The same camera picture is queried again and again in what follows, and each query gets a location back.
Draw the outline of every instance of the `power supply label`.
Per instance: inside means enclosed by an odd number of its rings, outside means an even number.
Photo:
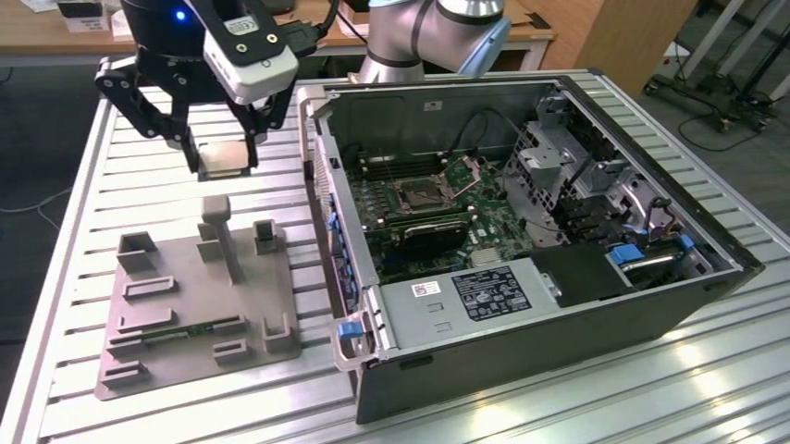
[[[510,266],[452,278],[472,321],[483,321],[532,308]]]

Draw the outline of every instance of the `floor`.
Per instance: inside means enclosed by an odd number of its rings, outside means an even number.
[[[680,33],[687,47],[699,43],[715,19],[714,12],[688,20]],[[740,30],[742,25],[731,23],[710,53],[711,61]],[[738,81],[748,75],[771,44],[767,39],[758,41],[732,73]],[[315,73],[320,69],[329,70],[328,75],[333,76],[337,71],[353,69],[353,61],[341,60],[325,66],[320,59],[312,59],[305,71]],[[706,69],[710,66],[702,66],[691,80]],[[761,89],[770,91],[789,70],[790,54],[785,51]],[[93,67],[17,68],[11,81],[0,86],[0,207],[29,206],[71,186],[99,96],[91,82],[93,72]],[[0,78],[4,76],[5,71],[0,70]],[[683,120],[707,111],[671,91],[642,97],[639,104],[672,131]],[[751,141],[727,153],[694,151],[781,229],[790,232],[790,123],[785,123],[790,122],[790,103],[779,103],[778,109],[786,120],[770,125]],[[726,146],[751,135],[744,129],[722,135],[698,122],[688,125],[686,133],[710,147]],[[64,196],[45,206],[56,223],[67,201]],[[0,215],[0,409],[5,406],[21,352],[19,344],[25,338],[56,238],[55,229],[35,212]]]

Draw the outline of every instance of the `aluminum table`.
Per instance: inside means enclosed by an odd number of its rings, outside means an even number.
[[[329,302],[304,195],[296,106],[244,179],[199,183],[183,155],[101,101],[16,376],[0,442],[711,442],[790,437],[789,238],[604,77],[568,74],[766,270],[660,339],[367,425],[332,363]],[[148,90],[161,108],[168,96]],[[197,142],[240,135],[195,106]],[[92,395],[119,235],[196,234],[200,199],[227,193],[229,225],[285,226],[304,352],[115,401]]]

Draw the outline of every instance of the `white sticker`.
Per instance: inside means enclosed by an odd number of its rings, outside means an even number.
[[[255,23],[253,18],[249,16],[227,20],[224,22],[224,27],[233,35],[244,35],[249,32],[257,31],[257,23]]]
[[[442,292],[442,290],[439,289],[439,283],[436,281],[422,282],[420,284],[412,285],[411,291],[415,293],[415,298],[420,298],[422,296],[427,296],[428,294],[436,294]]]

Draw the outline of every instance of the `motherboard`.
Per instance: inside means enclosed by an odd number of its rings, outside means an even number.
[[[503,166],[466,154],[360,165],[349,182],[382,283],[507,261],[532,250],[526,221],[502,188]]]

